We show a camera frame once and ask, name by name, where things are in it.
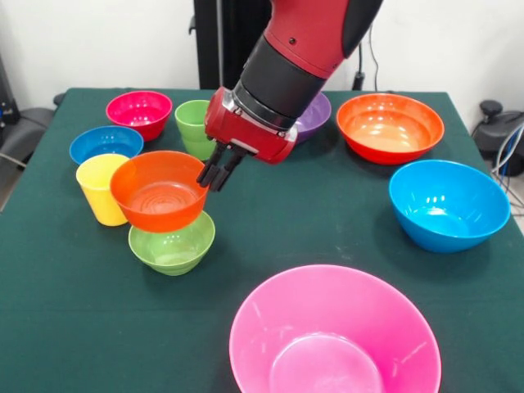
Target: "magenta bowl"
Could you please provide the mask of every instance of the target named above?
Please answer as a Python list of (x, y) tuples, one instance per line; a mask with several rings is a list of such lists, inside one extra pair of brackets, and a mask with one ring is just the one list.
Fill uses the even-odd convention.
[(149, 142), (160, 136), (172, 111), (173, 102), (169, 97), (142, 90), (113, 99), (107, 105), (106, 115), (113, 124), (134, 129)]
[(370, 274), (310, 265), (277, 274), (242, 303), (229, 340), (243, 393), (437, 393), (429, 324)]

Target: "table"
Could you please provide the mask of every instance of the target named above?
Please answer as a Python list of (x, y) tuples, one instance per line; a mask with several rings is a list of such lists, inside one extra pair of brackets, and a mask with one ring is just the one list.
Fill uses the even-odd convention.
[[(456, 255), (417, 248), (397, 224), (395, 167), (365, 162), (332, 121), (280, 166), (245, 160), (208, 197), (217, 238), (179, 278), (133, 257), (129, 226), (97, 224), (68, 156), (76, 135), (108, 124), (129, 89), (71, 89), (0, 216), (0, 391), (236, 392), (228, 335), (237, 307), (266, 278), (341, 264), (400, 289), (440, 345), (444, 393), (524, 391), (524, 242), (514, 220)], [(165, 90), (175, 105), (209, 91)], [(407, 93), (442, 116), (426, 158), (485, 169), (445, 93)], [(333, 108), (354, 93), (329, 93)], [(146, 150), (182, 150), (171, 116)]]

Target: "black pole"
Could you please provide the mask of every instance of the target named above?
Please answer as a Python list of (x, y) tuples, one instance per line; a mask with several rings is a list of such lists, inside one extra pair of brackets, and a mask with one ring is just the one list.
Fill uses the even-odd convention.
[(223, 83), (233, 89), (271, 19), (269, 0), (221, 0)]
[(16, 106), (15, 97), (7, 80), (7, 72), (0, 56), (0, 112), (2, 122), (5, 124), (16, 124), (20, 120), (20, 112)]
[(194, 0), (194, 6), (200, 88), (217, 89), (220, 73), (216, 0)]

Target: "bowl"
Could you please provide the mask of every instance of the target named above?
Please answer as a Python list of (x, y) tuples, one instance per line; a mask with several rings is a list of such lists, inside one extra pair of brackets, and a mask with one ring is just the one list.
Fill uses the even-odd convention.
[(81, 133), (71, 143), (69, 154), (78, 165), (101, 154), (120, 154), (133, 158), (140, 154), (144, 139), (134, 129), (107, 125)]
[(137, 91), (113, 99), (106, 115), (112, 123), (135, 129), (149, 142), (160, 136), (172, 110), (173, 102), (166, 95)]
[(313, 137), (331, 116), (331, 102), (325, 94), (319, 93), (309, 104), (304, 114), (296, 121), (298, 137), (296, 144)]
[(215, 239), (215, 224), (202, 211), (187, 227), (171, 233), (129, 230), (129, 247), (144, 264), (159, 273), (179, 276), (193, 270)]
[(120, 166), (111, 193), (128, 221), (142, 231), (168, 233), (192, 223), (206, 203), (197, 183), (204, 164), (180, 151), (153, 151)]
[(370, 274), (310, 265), (242, 303), (229, 340), (243, 393), (437, 393), (441, 363), (422, 314)]
[(404, 231), (425, 250), (464, 251), (497, 233), (511, 206), (501, 187), (477, 169), (445, 160), (400, 168), (389, 187)]
[(337, 112), (338, 127), (350, 148), (381, 165), (416, 160), (444, 137), (444, 123), (429, 106), (397, 94), (365, 94)]

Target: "orange bowl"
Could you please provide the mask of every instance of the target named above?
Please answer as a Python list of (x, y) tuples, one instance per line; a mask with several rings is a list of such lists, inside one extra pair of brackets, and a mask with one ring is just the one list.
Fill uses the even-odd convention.
[(358, 155), (381, 165), (416, 160), (444, 137), (444, 122), (429, 106), (396, 94), (376, 93), (345, 102), (338, 127)]
[(204, 164), (179, 151), (154, 151), (126, 161), (111, 193), (133, 226), (150, 233), (177, 231), (204, 209), (207, 188), (197, 183)]

